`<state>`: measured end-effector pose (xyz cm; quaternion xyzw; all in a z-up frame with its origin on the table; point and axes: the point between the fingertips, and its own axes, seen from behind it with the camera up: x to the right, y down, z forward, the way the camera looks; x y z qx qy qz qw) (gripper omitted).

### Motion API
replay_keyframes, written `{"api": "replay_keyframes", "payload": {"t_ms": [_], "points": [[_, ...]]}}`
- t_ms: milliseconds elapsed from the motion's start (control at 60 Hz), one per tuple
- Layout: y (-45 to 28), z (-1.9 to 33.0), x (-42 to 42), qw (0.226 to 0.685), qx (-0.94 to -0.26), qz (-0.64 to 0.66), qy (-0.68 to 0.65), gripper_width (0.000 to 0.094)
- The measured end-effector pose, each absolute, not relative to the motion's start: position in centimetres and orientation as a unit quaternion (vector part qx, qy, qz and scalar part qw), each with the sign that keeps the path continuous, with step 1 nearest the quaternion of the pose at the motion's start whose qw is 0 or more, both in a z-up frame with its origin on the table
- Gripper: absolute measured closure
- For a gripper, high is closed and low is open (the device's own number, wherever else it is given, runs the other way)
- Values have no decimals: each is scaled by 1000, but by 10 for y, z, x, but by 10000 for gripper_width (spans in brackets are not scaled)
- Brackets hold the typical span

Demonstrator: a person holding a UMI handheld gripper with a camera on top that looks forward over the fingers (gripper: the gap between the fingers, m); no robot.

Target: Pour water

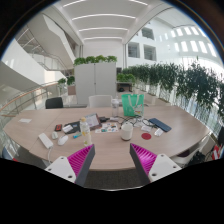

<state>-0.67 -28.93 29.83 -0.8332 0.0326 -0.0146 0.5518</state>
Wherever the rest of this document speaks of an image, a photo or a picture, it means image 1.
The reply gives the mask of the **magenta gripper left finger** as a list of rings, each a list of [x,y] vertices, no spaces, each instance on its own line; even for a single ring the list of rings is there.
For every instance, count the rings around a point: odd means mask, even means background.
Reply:
[[[94,156],[95,145],[92,144],[68,157],[58,157],[46,168],[46,171],[79,186],[84,186]]]

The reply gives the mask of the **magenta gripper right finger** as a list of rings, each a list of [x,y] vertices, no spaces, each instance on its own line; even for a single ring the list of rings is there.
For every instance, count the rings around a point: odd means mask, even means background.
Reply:
[[[134,143],[130,144],[130,155],[142,185],[147,185],[180,170],[180,167],[167,155],[156,155]]]

